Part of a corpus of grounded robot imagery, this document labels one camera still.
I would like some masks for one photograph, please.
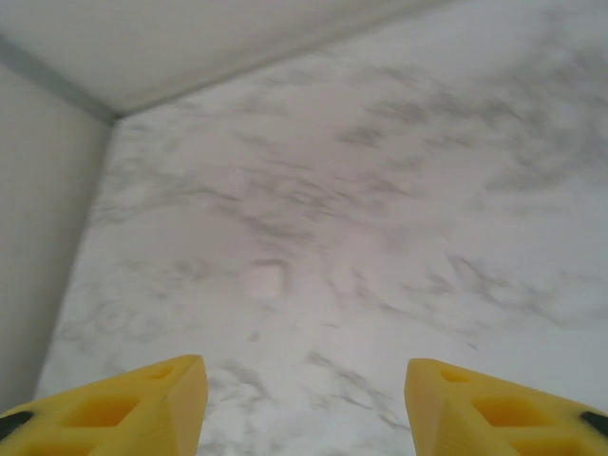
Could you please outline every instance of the white cube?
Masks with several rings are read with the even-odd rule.
[[[279,299],[287,289],[287,264],[278,259],[254,261],[245,277],[245,291],[255,299]]]

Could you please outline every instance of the marble surface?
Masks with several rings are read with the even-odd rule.
[[[413,455],[411,357],[608,409],[607,23],[455,2],[126,119],[39,395],[201,353],[205,456]]]

